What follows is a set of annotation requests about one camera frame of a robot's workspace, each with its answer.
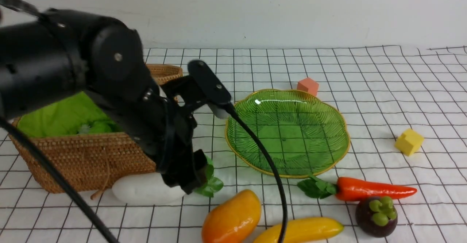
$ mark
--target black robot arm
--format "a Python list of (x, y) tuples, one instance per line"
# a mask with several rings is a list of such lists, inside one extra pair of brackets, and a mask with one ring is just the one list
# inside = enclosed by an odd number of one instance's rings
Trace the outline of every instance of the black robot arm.
[(156, 163), (167, 185), (190, 194), (207, 181), (205, 155), (193, 151), (192, 112), (205, 104), (215, 111), (231, 96), (204, 62), (191, 61), (189, 75), (161, 87), (143, 61), (135, 30), (74, 10), (49, 9), (36, 22), (4, 27), (0, 45), (1, 117), (84, 91)]

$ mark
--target carrot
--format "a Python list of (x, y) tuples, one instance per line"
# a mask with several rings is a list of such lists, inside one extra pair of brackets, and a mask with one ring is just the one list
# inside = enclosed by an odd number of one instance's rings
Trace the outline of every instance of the carrot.
[(323, 181), (315, 176), (298, 182), (297, 186), (311, 198), (326, 198), (334, 195), (342, 201), (361, 201), (368, 197), (389, 196), (401, 199), (414, 195), (416, 188), (402, 185), (369, 182), (357, 178), (340, 177), (336, 184)]
[(342, 201), (361, 201), (368, 197), (389, 196), (392, 199), (409, 197), (417, 192), (416, 188), (368, 182), (357, 178), (340, 177), (337, 179), (336, 198)]

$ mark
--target orange cube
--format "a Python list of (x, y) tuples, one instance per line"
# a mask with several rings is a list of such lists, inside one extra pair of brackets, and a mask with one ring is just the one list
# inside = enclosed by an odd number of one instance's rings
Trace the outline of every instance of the orange cube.
[(304, 92), (308, 92), (314, 97), (318, 94), (318, 88), (320, 84), (312, 80), (311, 78), (305, 78), (298, 82), (297, 90), (302, 90)]

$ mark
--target green plate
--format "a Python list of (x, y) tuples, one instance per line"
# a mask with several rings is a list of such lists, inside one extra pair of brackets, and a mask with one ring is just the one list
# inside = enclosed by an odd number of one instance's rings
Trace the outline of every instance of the green plate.
[[(260, 90), (235, 104), (239, 117), (258, 136), (283, 178), (307, 178), (332, 168), (350, 148), (338, 110), (300, 90)], [(272, 175), (250, 135), (232, 118), (228, 145), (245, 163)]]

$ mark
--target white radish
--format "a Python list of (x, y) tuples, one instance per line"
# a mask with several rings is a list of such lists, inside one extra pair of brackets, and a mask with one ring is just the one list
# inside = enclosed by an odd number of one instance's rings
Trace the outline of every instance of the white radish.
[(179, 185), (168, 187), (159, 173), (122, 177), (112, 191), (118, 200), (131, 205), (166, 205), (185, 195)]

